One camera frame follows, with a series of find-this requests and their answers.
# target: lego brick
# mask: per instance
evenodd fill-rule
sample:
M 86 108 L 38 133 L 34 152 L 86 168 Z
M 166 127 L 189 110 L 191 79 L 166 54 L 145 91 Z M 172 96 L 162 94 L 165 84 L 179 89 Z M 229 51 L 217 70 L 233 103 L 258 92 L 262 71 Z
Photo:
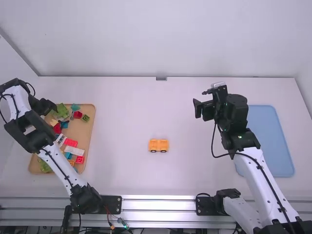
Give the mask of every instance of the lego brick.
M 70 165 L 73 167 L 75 164 L 75 160 L 68 160 L 68 162 L 70 163 Z
M 77 156 L 75 163 L 83 164 L 84 163 L 84 156 Z
M 78 145 L 78 141 L 72 140 L 72 139 L 70 139 L 70 138 L 67 138 L 67 139 L 64 141 L 64 144 L 65 144 L 65 145 L 72 146 L 72 147 L 76 147 L 76 146 Z
M 52 172 L 51 167 L 45 161 L 43 161 L 41 158 L 38 158 L 38 162 L 40 163 L 40 170 L 43 173 Z
M 70 152 L 66 152 L 66 153 L 64 154 L 64 156 L 65 156 L 67 159 L 72 159 L 73 154 L 70 153 Z
M 57 108 L 58 108 L 58 112 L 55 112 L 54 110 L 51 111 L 51 114 L 53 115 L 55 119 L 64 120 L 69 117 L 68 109 L 63 103 L 58 104 Z
M 83 115 L 82 119 L 84 122 L 88 122 L 90 120 L 90 117 L 88 117 L 87 115 Z
M 74 118 L 81 118 L 81 117 L 82 117 L 82 113 L 80 111 L 74 112 Z
M 78 156 L 83 156 L 83 154 L 84 154 L 84 150 L 78 149 L 78 148 L 75 148 L 72 146 L 68 146 L 68 145 L 65 147 L 64 152 L 70 152 L 70 153 L 72 153 L 74 155 L 78 155 Z
M 65 122 L 60 123 L 60 127 L 61 127 L 61 129 L 66 129 L 66 128 L 68 128 L 68 123 L 69 123 L 69 120 L 68 120 L 68 121 L 65 121 Z
M 51 119 L 51 121 L 49 122 L 49 124 L 50 124 L 52 127 L 54 127 L 57 123 L 58 123 L 58 121 L 55 120 L 55 119 Z
M 80 110 L 80 106 L 77 105 L 77 104 L 72 104 L 72 105 L 71 105 L 71 108 L 72 108 L 73 111 L 78 111 L 78 110 Z
M 62 129 L 60 128 L 60 123 L 57 123 L 54 127 L 53 127 L 53 131 L 56 134 L 61 134 L 62 133 Z
M 59 147 L 62 147 L 62 145 L 64 144 L 65 140 L 67 139 L 66 136 L 64 136 L 64 134 L 60 134 L 56 140 L 57 144 Z

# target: blue tray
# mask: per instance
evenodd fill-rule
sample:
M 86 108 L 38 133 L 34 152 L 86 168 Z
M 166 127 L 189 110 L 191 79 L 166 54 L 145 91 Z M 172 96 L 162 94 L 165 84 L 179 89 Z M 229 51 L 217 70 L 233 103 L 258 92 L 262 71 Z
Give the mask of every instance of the blue tray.
M 261 144 L 265 161 L 274 177 L 291 177 L 294 166 L 274 107 L 249 105 L 248 125 Z

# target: white table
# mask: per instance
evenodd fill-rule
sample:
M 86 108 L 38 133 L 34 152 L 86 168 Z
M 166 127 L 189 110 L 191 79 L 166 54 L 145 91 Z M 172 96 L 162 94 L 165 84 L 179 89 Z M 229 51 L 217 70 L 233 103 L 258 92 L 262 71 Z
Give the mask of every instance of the white table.
M 225 81 L 229 93 L 244 95 L 249 104 L 269 104 L 276 109 L 295 166 L 293 177 L 276 180 L 295 209 L 304 212 L 303 218 L 312 218 L 312 122 L 293 78 L 51 77 L 31 83 L 38 98 L 95 105 L 82 176 L 101 194 L 126 198 L 122 216 L 130 226 L 232 228 L 230 217 L 194 213 L 193 198 L 200 192 L 214 195 L 216 190 L 237 188 L 253 202 L 234 163 L 211 156 L 213 121 L 195 119 L 192 99 L 211 99 L 201 92 L 217 81 Z M 169 152 L 149 153 L 148 141 L 154 137 L 168 139 Z M 214 151 L 225 152 L 218 134 Z M 13 145 L 1 174 L 0 205 L 14 209 L 0 211 L 0 225 L 39 225 L 38 220 L 46 226 L 61 223 L 62 209 L 69 203 L 67 194 L 54 175 L 30 174 L 30 157 Z M 84 215 L 82 224 L 107 226 L 103 217 Z M 73 225 L 77 225 L 75 215 Z

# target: cable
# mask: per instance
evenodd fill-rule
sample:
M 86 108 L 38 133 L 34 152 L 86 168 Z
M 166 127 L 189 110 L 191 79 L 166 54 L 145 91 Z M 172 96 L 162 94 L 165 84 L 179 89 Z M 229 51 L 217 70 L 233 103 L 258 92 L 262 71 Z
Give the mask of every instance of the cable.
M 85 230 L 81 230 L 81 231 L 79 231 L 78 233 L 81 233 L 81 232 L 84 232 L 84 231 L 87 232 L 87 230 L 88 230 L 88 229 L 86 228 Z
M 78 215 L 79 215 L 79 230 L 80 230 L 80 227 L 81 227 L 81 214 L 78 213 Z
M 69 178 L 67 177 L 67 175 L 64 173 L 64 171 L 61 169 L 61 167 L 59 167 L 59 165 L 57 164 L 57 162 L 55 162 L 54 158 L 52 158 L 52 155 L 50 155 L 50 152 L 48 152 L 46 149 L 42 149 L 43 151 L 45 151 L 45 154 L 48 155 L 50 157 L 50 159 L 54 162 L 54 164 L 58 167 L 59 171 L 63 174 L 64 179 L 66 179 L 69 183 L 69 185 L 71 186 L 71 188 L 73 188 L 72 183 L 70 182 Z
M 286 220 L 287 220 L 287 223 L 289 224 L 290 228 L 291 228 L 291 231 L 293 234 L 295 234 L 296 232 L 294 231 L 293 229 L 293 225 L 291 224 L 291 221 L 288 217 L 288 215 L 286 214 L 286 211 L 285 211 L 285 208 L 283 207 L 278 195 L 276 194 L 276 191 L 274 190 L 273 188 L 273 185 L 271 184 L 269 178 L 267 177 L 267 175 L 265 174 L 262 166 L 260 165 L 260 163 L 258 163 L 257 160 L 255 160 L 253 157 L 249 156 L 249 155 L 246 155 L 246 154 L 243 154 L 243 153 L 240 153 L 240 152 L 235 152 L 235 153 L 227 153 L 227 154 L 223 154 L 223 155 L 219 155 L 219 156 L 215 156 L 214 155 L 214 151 L 213 151 L 213 144 L 214 144 L 214 138 L 215 138 L 215 127 L 216 127 L 216 123 L 214 123 L 214 132 L 213 132 L 213 137 L 212 137 L 212 141 L 211 141 L 211 154 L 213 155 L 214 158 L 219 158 L 219 157 L 224 157 L 224 156 L 227 156 L 227 155 L 242 155 L 242 156 L 245 156 L 249 159 L 251 159 L 255 164 L 257 164 L 257 168 L 262 172 L 263 176 L 265 177 L 265 180 L 267 181 L 269 187 L 271 188 L 272 190 L 272 193 L 274 194 L 276 200 L 277 200 L 277 204 L 279 205 L 283 215 L 285 216 Z
M 33 87 L 30 83 L 28 83 L 28 82 L 25 82 L 25 84 L 26 84 L 26 85 L 28 84 L 30 87 L 32 87 L 32 89 L 34 90 L 33 96 L 35 96 L 35 95 L 36 95 L 36 91 L 35 91 L 34 87 Z
M 236 231 L 237 231 L 237 227 L 235 227 L 234 232 L 232 234 L 236 233 Z
M 18 110 L 18 106 L 16 105 L 14 95 L 13 95 L 13 94 L 4 94 L 4 95 L 3 95 L 3 94 L 0 94 L 0 101 L 1 101 L 2 98 L 4 98 L 4 99 L 6 100 L 5 96 L 10 96 L 10 97 L 13 99 L 14 106 L 15 106 L 15 109 L 16 109 L 16 124 L 18 125 L 19 110 Z M 7 123 L 7 121 L 6 121 L 6 120 L 4 119 L 4 117 L 3 117 L 3 114 L 2 114 L 2 112 L 1 112 L 1 110 L 0 110 L 0 115 L 1 115 L 1 117 L 2 117 L 2 119 L 3 119 L 3 121 L 4 121 L 5 123 Z

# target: white backdrop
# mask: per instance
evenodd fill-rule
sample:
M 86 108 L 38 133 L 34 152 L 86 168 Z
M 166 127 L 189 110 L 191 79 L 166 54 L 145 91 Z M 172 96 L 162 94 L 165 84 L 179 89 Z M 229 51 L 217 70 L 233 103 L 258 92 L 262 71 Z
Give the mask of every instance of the white backdrop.
M 311 9 L 309 0 L 10 0 L 0 1 L 0 27 L 42 76 L 296 77 L 311 113 Z

